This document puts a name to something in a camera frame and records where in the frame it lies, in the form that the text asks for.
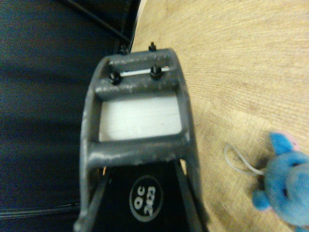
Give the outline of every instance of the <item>blue plush toy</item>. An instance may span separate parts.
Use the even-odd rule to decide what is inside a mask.
[[[309,156],[286,132],[271,133],[270,139],[276,157],[267,163],[265,190],[255,190],[252,202],[258,210],[273,208],[296,232],[309,232]]]

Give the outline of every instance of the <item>wooden floor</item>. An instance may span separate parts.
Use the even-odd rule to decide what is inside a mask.
[[[211,232],[290,232],[251,203],[257,178],[231,169],[273,156],[268,133],[290,132],[309,154],[309,2],[148,0],[132,52],[173,48],[188,85]],[[239,167],[233,153],[229,157]]]

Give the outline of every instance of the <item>gray metal frame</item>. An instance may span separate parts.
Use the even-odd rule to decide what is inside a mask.
[[[150,69],[155,64],[169,68],[158,80],[152,79],[149,73],[123,77],[118,85],[113,85],[109,80],[111,73]],[[140,94],[158,94],[170,91],[176,93],[178,100],[182,124],[180,133],[153,138],[99,142],[102,102]],[[95,70],[85,100],[80,153],[81,212],[74,225],[75,231],[91,231],[91,225],[94,223],[97,212],[93,208],[96,207],[93,202],[98,202],[98,199],[102,198],[104,192],[102,186],[105,185],[107,178],[103,176],[99,184],[93,180],[93,176],[99,177],[96,174],[98,168],[175,160],[182,194],[183,196],[191,196],[183,172],[179,169],[180,159],[186,161],[187,177],[193,192],[192,197],[188,199],[184,197],[186,212],[188,212],[187,218],[193,224],[200,224],[201,222],[197,221],[196,216],[189,216],[197,210],[199,220],[202,221],[204,227],[206,222],[203,215],[206,214],[202,207],[200,168],[193,119],[188,90],[175,52],[172,49],[163,49],[154,52],[131,53],[126,56],[105,57]],[[201,228],[201,226],[194,226],[191,230],[202,231]]]

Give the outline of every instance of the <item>white cord loop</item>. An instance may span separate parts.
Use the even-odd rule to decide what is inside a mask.
[[[228,159],[227,157],[227,150],[228,149],[232,149],[233,151],[236,152],[236,154],[241,158],[241,160],[246,164],[246,166],[252,171],[252,172],[246,172],[244,170],[241,170],[237,167],[235,167],[231,162],[230,160]],[[258,170],[258,169],[255,169],[254,167],[252,167],[248,162],[247,160],[243,157],[243,155],[238,151],[238,149],[230,144],[227,144],[224,148],[224,157],[225,157],[225,160],[226,162],[228,163],[228,165],[231,166],[231,168],[233,168],[234,170],[236,170],[237,172],[239,173],[243,173],[245,175],[251,175],[251,176],[257,176],[257,175],[264,175],[264,171],[262,170]]]

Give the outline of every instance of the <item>black cable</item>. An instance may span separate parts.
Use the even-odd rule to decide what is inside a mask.
[[[78,10],[85,15],[87,15],[89,18],[92,20],[96,21],[100,26],[104,27],[105,29],[109,30],[112,32],[114,35],[116,35],[120,40],[129,43],[130,39],[127,36],[124,36],[121,32],[119,32],[117,29],[109,25],[107,22],[105,22],[103,19],[101,19],[99,16],[88,10],[86,7],[82,6],[78,2],[74,0],[61,0],[65,3],[67,3],[69,6],[74,8],[75,10]]]

